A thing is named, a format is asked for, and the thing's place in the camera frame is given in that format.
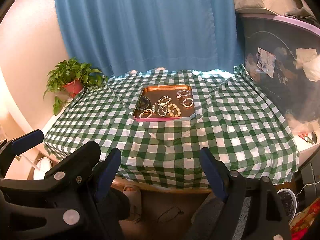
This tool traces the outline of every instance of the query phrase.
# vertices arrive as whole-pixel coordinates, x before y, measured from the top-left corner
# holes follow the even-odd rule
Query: red flower pot
[[[80,80],[75,79],[69,84],[64,85],[63,88],[69,92],[69,95],[72,98],[74,98],[83,89],[83,85]]]

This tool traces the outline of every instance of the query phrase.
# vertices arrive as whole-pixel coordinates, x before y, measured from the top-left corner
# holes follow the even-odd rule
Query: table
[[[136,122],[132,113],[144,87],[187,84],[196,117],[190,121]],[[199,151],[208,147],[230,170],[245,177],[290,181],[299,152],[275,105],[243,66],[220,70],[149,71],[112,77],[96,91],[78,94],[52,128],[44,146],[63,159],[89,140],[101,160],[111,148],[122,153],[117,176],[161,187],[208,188]]]

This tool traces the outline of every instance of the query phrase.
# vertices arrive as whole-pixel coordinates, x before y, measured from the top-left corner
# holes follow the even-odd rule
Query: copper-colored tray
[[[180,117],[171,117],[169,115],[161,117],[158,114],[153,114],[150,118],[139,118],[141,111],[137,108],[133,112],[133,117],[137,122],[163,122],[163,121],[183,121],[183,120],[191,120],[196,112],[194,105],[190,108],[183,107],[179,104],[179,100],[177,99],[177,92],[179,90],[189,90],[191,91],[191,95],[189,97],[193,98],[192,96],[192,89],[188,85],[167,85],[167,86],[150,86],[143,89],[140,97],[145,96],[150,99],[151,106],[148,108],[152,108],[152,104],[156,104],[162,96],[169,96],[171,97],[172,101],[170,103],[176,104],[179,106],[181,111]]]

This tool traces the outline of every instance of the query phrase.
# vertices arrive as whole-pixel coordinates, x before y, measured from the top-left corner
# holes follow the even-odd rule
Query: blue curtain
[[[233,0],[55,0],[70,57],[106,75],[155,67],[233,71]]]

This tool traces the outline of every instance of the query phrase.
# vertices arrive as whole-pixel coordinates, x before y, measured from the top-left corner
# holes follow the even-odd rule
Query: potted plant
[[[48,73],[47,92],[57,93],[67,91],[74,98],[83,87],[99,88],[103,86],[103,79],[108,80],[100,70],[92,69],[89,63],[79,63],[75,57],[64,60],[55,66],[55,69]],[[57,115],[68,101],[61,100],[57,95],[54,98],[53,113]]]

